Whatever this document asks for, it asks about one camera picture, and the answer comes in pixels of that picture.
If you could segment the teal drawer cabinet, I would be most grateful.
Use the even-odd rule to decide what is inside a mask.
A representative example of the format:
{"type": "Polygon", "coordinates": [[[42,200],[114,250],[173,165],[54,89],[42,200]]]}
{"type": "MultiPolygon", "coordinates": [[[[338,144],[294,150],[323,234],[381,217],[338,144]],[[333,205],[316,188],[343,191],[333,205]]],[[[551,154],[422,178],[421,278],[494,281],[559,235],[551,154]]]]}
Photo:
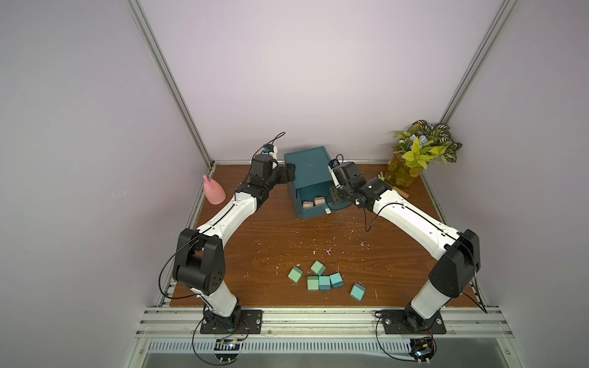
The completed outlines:
{"type": "Polygon", "coordinates": [[[286,153],[285,163],[296,165],[296,179],[287,184],[297,219],[311,219],[346,209],[350,204],[334,205],[329,189],[334,185],[329,173],[331,157],[325,147],[286,153]],[[325,197],[325,205],[303,209],[304,201],[314,202],[316,197],[325,197]]]}

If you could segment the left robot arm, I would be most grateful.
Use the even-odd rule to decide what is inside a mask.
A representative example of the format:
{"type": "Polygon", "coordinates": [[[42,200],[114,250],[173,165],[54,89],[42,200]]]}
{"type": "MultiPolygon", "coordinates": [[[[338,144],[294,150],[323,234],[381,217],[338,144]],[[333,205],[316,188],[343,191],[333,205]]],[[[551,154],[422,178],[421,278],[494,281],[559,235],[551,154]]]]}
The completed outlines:
{"type": "Polygon", "coordinates": [[[203,300],[204,320],[214,327],[234,331],[242,320],[239,299],[224,282],[225,244],[275,186],[295,180],[295,168],[292,163],[279,164],[272,153],[254,156],[248,176],[225,207],[199,228],[180,233],[173,279],[203,300]]]}

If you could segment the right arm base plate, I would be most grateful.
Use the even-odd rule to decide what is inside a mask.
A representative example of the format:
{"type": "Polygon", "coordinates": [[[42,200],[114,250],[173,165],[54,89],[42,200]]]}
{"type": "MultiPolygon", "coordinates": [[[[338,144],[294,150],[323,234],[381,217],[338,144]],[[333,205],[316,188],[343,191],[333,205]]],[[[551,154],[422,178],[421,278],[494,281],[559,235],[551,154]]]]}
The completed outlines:
{"type": "Polygon", "coordinates": [[[381,310],[375,314],[380,317],[385,334],[446,334],[447,329],[440,311],[424,319],[417,312],[400,309],[381,310]]]}

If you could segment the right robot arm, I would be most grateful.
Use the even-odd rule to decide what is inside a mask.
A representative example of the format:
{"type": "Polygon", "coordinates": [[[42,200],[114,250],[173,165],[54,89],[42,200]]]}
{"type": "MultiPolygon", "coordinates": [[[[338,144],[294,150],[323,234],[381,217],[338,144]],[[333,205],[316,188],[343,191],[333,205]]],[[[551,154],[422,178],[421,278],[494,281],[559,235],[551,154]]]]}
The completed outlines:
{"type": "Polygon", "coordinates": [[[403,323],[411,331],[432,327],[440,309],[459,297],[480,270],[479,237],[469,229],[460,232],[435,220],[382,179],[366,180],[351,161],[333,159],[328,169],[334,181],[330,193],[335,202],[349,202],[388,220],[437,261],[427,282],[403,312],[403,323]]]}

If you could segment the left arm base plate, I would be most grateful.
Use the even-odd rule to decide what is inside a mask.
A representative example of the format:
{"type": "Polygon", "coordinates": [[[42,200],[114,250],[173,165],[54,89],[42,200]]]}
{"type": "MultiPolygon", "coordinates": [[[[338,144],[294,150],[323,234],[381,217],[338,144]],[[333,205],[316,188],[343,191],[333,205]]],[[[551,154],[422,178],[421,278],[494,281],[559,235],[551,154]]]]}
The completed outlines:
{"type": "Polygon", "coordinates": [[[221,317],[206,309],[199,328],[199,333],[205,334],[261,334],[263,310],[237,309],[229,317],[221,317]]]}

